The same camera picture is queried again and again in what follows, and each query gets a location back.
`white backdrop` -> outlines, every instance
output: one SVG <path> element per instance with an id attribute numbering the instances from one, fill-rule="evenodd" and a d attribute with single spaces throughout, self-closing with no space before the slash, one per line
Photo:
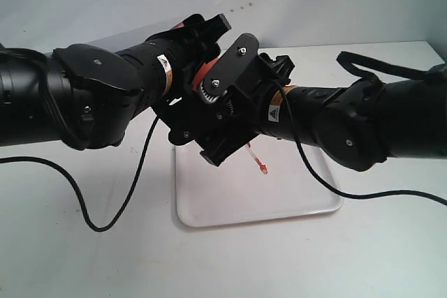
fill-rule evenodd
<path id="1" fill-rule="evenodd" d="M 110 48 L 144 40 L 147 34 L 200 12 L 222 12 L 233 30 L 263 47 L 427 40 L 447 45 L 444 0 L 0 0 L 0 41 L 49 51 L 115 34 Z"/>

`label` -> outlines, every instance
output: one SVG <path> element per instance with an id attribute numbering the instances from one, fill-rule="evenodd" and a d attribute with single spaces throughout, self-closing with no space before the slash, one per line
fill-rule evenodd
<path id="1" fill-rule="evenodd" d="M 161 54 L 161 55 L 157 56 L 156 58 L 159 60 L 161 66 L 163 66 L 163 69 L 166 74 L 166 86 L 165 86 L 165 91 L 163 92 L 163 96 L 164 96 L 165 94 L 168 93 L 170 86 L 173 84 L 173 69 L 170 66 L 168 58 L 164 54 Z"/>
<path id="2" fill-rule="evenodd" d="M 289 85 L 287 87 L 283 87 L 283 90 L 285 94 L 288 94 L 294 88 L 296 88 L 295 85 Z M 273 95 L 270 105 L 268 106 L 268 121 L 279 122 L 279 111 L 283 101 L 284 99 L 282 98 L 281 92 L 277 91 Z"/>

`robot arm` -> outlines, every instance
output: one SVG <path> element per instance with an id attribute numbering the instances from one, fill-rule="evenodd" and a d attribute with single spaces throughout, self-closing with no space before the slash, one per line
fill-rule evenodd
<path id="1" fill-rule="evenodd" d="M 193 15 L 116 53 L 91 45 L 50 56 L 3 48 L 0 145 L 117 146 L 132 118 L 152 107 L 170 128 L 170 142 L 196 141 L 217 166 L 260 134 L 294 140 L 291 122 L 302 143 L 357 171 L 390 156 L 446 157 L 445 66 L 425 73 L 342 53 L 340 63 L 361 77 L 350 87 L 293 87 L 292 61 L 258 54 L 251 34 L 217 59 L 217 41 L 229 29 L 223 15 Z M 384 84 L 355 62 L 410 79 Z M 208 71 L 198 71 L 203 64 Z"/>

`white table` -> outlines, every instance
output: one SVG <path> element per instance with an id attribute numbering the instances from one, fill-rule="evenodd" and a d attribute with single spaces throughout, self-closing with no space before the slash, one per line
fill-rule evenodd
<path id="1" fill-rule="evenodd" d="M 299 47 L 294 82 L 344 86 L 339 51 L 426 69 L 427 43 Z M 152 112 L 119 148 L 76 152 L 53 142 L 0 149 L 73 173 L 91 217 L 107 223 L 138 162 Z M 0 166 L 0 297 L 445 297 L 447 209 L 412 197 L 347 200 L 331 216 L 192 230 L 175 214 L 173 149 L 160 125 L 128 209 L 92 232 L 67 182 L 31 163 Z M 345 191 L 417 188 L 447 197 L 447 161 L 389 160 L 359 174 L 330 163 Z"/>

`white tray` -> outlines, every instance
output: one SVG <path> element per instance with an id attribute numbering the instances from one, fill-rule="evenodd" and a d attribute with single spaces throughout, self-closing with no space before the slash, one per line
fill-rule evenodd
<path id="1" fill-rule="evenodd" d="M 267 175 L 245 148 L 220 167 L 205 162 L 195 143 L 175 149 L 177 214 L 185 225 L 206 227 L 324 214 L 342 206 L 342 198 L 310 175 L 292 142 L 259 136 L 251 144 L 267 166 Z M 315 170 L 334 185 L 321 150 L 305 147 L 305 151 Z"/>

